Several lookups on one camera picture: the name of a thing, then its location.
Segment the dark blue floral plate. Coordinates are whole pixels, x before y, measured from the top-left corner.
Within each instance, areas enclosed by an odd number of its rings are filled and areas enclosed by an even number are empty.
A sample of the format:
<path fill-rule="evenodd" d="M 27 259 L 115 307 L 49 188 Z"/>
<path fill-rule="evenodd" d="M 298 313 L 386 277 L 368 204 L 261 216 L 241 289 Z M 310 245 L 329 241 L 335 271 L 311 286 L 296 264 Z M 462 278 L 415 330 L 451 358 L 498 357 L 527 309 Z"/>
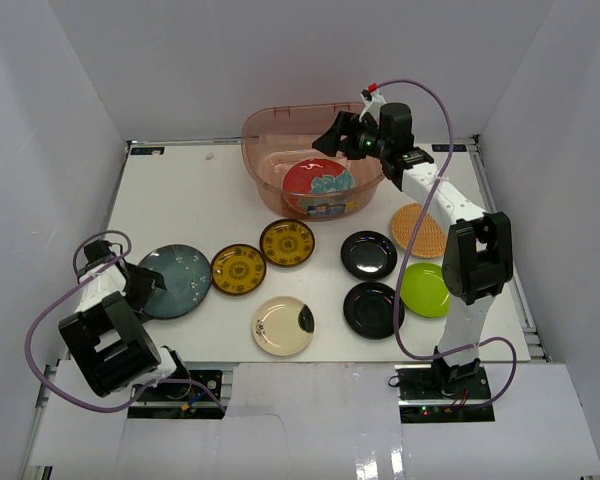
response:
<path fill-rule="evenodd" d="M 195 310 L 211 286 L 211 267 L 198 249 L 182 244 L 162 246 L 147 254 L 139 266 L 159 273 L 166 286 L 156 288 L 143 313 L 157 320 L 172 320 Z"/>

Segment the red and teal plate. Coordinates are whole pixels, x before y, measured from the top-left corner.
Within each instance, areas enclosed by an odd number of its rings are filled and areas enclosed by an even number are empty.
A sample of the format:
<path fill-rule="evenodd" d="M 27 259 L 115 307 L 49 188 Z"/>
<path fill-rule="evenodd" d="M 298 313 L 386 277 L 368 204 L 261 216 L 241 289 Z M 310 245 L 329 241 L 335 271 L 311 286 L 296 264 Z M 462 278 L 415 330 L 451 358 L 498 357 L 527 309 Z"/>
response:
<path fill-rule="evenodd" d="M 287 204 L 308 216 L 344 214 L 347 201 L 333 199 L 329 194 L 341 193 L 356 187 L 349 169 L 335 160 L 309 158 L 292 166 L 283 177 L 282 189 L 289 193 Z"/>

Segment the black glossy plate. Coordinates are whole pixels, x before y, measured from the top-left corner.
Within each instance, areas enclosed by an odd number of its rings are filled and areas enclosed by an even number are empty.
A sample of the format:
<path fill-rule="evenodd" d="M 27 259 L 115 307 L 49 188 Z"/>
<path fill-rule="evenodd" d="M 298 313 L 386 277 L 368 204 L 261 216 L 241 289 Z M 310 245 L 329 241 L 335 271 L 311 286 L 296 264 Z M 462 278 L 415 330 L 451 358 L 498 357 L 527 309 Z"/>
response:
<path fill-rule="evenodd" d="M 395 300 L 395 290 L 384 283 L 359 283 L 344 298 L 344 319 L 364 339 L 387 339 L 394 335 Z"/>
<path fill-rule="evenodd" d="M 363 230 L 349 235 L 341 245 L 342 265 L 353 277 L 376 281 L 388 277 L 397 265 L 393 242 L 385 235 Z"/>

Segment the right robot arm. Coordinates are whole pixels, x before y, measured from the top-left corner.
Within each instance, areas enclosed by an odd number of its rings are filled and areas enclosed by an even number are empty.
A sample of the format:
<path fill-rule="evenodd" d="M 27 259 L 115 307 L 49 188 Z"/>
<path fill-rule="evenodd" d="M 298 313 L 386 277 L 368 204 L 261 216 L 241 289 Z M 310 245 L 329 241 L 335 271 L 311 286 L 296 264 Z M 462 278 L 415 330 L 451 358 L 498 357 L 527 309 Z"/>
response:
<path fill-rule="evenodd" d="M 488 311 L 513 276 L 509 218 L 485 211 L 444 179 L 434 159 L 416 146 L 405 104 L 384 104 L 376 117 L 341 111 L 312 146 L 328 157 L 377 159 L 385 177 L 445 229 L 442 275 L 451 304 L 430 360 L 431 384 L 439 396 L 457 397 L 478 372 Z"/>

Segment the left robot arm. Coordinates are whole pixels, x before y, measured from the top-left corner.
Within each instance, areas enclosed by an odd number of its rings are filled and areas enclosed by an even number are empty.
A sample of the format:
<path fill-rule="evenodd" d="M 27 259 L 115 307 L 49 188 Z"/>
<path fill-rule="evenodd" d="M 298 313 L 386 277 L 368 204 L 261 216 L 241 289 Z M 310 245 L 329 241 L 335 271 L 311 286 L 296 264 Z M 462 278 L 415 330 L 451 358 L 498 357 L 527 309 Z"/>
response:
<path fill-rule="evenodd" d="M 144 307 L 167 291 L 161 274 L 116 260 L 113 244 L 94 240 L 83 247 L 76 311 L 59 323 L 59 333 L 92 391 L 105 397 L 128 385 L 156 380 L 168 398 L 191 387 L 191 374 L 175 350 L 158 347 L 144 328 Z"/>

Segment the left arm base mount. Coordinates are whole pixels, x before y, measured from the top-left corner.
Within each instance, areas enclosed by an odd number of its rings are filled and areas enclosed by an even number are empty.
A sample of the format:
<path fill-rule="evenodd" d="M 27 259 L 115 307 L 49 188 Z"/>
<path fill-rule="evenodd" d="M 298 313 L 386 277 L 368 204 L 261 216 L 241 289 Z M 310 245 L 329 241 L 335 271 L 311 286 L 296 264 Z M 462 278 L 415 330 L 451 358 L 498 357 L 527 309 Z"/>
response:
<path fill-rule="evenodd" d="M 189 376 L 209 389 L 216 399 L 226 403 L 222 370 L 194 369 L 189 371 Z M 127 411 L 128 418 L 145 420 L 221 420 L 224 416 L 202 388 L 190 384 L 149 388 Z"/>

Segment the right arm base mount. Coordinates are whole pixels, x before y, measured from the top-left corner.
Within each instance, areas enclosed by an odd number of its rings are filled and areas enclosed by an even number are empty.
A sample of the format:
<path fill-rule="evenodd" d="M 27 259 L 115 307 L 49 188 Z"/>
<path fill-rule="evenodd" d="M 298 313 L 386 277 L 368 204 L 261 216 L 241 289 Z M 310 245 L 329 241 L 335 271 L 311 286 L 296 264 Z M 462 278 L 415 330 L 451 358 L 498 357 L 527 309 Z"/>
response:
<path fill-rule="evenodd" d="M 397 392 L 403 425 L 491 423 L 495 421 L 485 368 L 473 376 L 445 383 L 428 365 L 402 365 L 387 385 Z"/>

